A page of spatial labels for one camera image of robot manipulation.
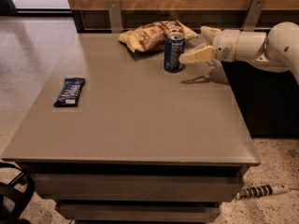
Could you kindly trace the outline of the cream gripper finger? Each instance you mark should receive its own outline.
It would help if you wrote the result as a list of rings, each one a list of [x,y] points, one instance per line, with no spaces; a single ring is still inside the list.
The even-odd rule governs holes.
[[[201,27],[201,35],[204,37],[208,42],[212,42],[215,35],[221,32],[221,29],[212,28],[208,26]]]
[[[188,50],[179,56],[181,63],[203,63],[210,62],[216,57],[216,49],[211,45],[200,45]]]

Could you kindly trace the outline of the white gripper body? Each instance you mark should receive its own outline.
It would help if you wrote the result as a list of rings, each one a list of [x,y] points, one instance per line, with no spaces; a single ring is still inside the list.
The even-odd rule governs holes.
[[[239,30],[222,30],[213,38],[212,45],[216,49],[216,59],[222,62],[233,62],[235,60],[235,51]]]

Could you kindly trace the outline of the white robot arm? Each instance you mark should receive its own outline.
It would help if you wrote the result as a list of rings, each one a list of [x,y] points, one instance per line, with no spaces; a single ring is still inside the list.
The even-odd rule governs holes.
[[[181,63],[203,63],[213,59],[221,62],[246,62],[264,71],[290,71],[299,84],[297,24],[281,22],[268,33],[202,26],[201,35],[206,41],[181,54]]]

